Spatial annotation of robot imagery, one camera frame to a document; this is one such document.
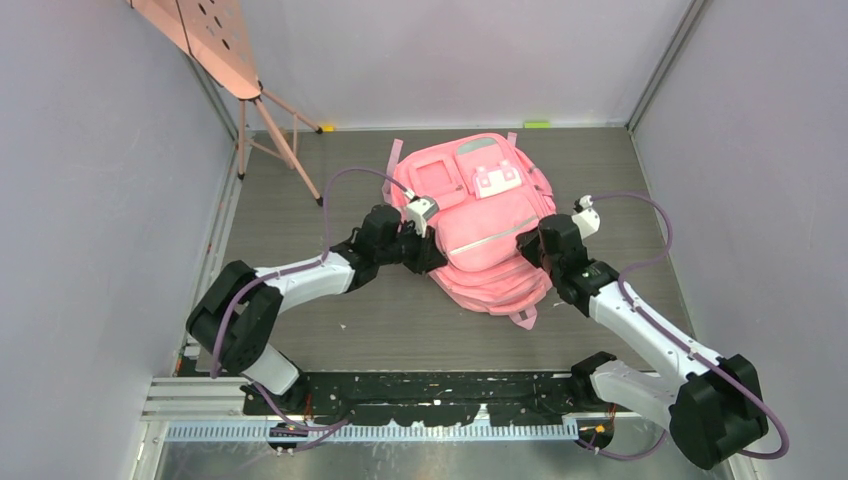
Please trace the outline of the pink tripod stand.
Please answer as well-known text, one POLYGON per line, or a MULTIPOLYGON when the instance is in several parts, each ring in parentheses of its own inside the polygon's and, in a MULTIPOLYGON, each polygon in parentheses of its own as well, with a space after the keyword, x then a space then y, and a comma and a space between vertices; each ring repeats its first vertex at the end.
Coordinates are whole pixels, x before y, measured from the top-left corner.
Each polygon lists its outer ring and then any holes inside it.
POLYGON ((211 79, 238 100, 237 177, 246 174, 247 107, 253 106, 275 146, 262 150, 295 170, 317 205, 324 197, 302 166, 295 149, 298 128, 324 129, 264 86, 260 79, 241 4, 228 0, 139 0, 128 5, 199 64, 211 79))

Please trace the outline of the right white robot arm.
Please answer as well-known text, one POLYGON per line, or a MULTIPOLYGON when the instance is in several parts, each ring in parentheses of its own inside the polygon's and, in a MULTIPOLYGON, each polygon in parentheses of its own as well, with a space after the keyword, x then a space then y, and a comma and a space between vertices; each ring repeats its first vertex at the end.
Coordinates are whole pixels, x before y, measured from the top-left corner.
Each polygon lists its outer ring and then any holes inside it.
POLYGON ((584 410, 616 404, 652 421, 695 466, 711 469, 768 431, 753 364, 724 357, 667 321, 622 275, 589 257, 586 227, 554 214, 517 237, 517 250, 559 297, 622 338, 654 370, 641 373, 607 352, 571 368, 571 397, 584 410))

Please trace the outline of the pink student backpack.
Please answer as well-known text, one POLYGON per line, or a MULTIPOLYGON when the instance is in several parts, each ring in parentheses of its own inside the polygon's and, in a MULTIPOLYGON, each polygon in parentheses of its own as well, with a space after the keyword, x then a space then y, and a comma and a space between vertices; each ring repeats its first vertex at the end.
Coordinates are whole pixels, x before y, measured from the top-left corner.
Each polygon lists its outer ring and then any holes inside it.
POLYGON ((556 213, 552 187, 516 145, 516 134, 482 133, 403 156, 395 140, 384 200, 399 208, 406 186, 435 201, 427 223, 446 265, 430 277, 461 307, 504 316, 530 330, 537 304, 551 288, 518 251, 517 237, 556 213))

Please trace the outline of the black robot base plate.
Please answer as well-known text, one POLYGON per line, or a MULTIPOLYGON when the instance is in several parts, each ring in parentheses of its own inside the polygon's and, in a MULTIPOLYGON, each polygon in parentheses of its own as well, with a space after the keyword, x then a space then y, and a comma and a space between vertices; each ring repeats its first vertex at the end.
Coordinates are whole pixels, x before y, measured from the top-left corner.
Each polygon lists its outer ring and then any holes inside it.
POLYGON ((569 414, 607 420, 625 410, 590 398, 569 373, 551 371, 306 372, 269 400, 253 385, 242 390, 247 415, 282 411, 319 425, 448 427, 488 417, 493 426, 541 426, 569 414))

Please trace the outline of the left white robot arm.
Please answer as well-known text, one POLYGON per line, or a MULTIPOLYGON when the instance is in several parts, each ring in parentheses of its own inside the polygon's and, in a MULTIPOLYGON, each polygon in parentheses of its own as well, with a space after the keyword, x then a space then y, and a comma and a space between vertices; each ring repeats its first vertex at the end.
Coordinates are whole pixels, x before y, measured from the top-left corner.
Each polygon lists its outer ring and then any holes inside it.
POLYGON ((309 301, 343 295, 372 281, 384 265, 416 274, 446 266, 433 227, 418 231, 389 205, 377 205, 326 256, 274 268, 227 264, 186 319, 186 331, 219 367, 259 384, 280 412, 298 412, 307 398, 302 371, 270 344, 280 314, 309 301))

